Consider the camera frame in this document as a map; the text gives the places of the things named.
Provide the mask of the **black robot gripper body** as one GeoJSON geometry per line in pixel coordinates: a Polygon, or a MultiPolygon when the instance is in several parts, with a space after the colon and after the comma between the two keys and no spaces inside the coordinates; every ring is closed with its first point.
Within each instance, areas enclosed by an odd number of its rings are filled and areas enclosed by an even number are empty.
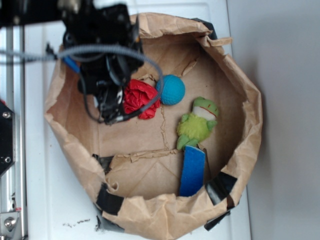
{"type": "Polygon", "coordinates": [[[78,89],[97,95],[103,88],[125,87],[143,61],[124,54],[142,54],[139,23],[132,23],[126,4],[97,7],[94,3],[60,6],[65,25],[63,45],[69,56],[81,63],[78,89]]]}

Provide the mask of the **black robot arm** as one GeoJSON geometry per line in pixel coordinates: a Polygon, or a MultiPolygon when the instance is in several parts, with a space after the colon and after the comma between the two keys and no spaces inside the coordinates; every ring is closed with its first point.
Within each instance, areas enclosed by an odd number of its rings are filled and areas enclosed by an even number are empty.
{"type": "Polygon", "coordinates": [[[3,0],[2,27],[62,21],[63,52],[46,48],[42,61],[61,60],[78,77],[83,98],[93,96],[98,123],[111,125],[134,118],[143,108],[125,111],[125,89],[144,63],[139,24],[124,3],[97,7],[92,0],[3,0]]]}

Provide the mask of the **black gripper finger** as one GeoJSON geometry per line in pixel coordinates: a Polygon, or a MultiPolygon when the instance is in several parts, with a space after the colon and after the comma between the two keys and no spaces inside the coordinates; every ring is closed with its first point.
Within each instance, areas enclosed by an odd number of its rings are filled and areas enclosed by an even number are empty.
{"type": "Polygon", "coordinates": [[[124,89],[121,86],[111,85],[99,91],[95,96],[99,111],[98,122],[112,125],[123,120],[124,89]]]}

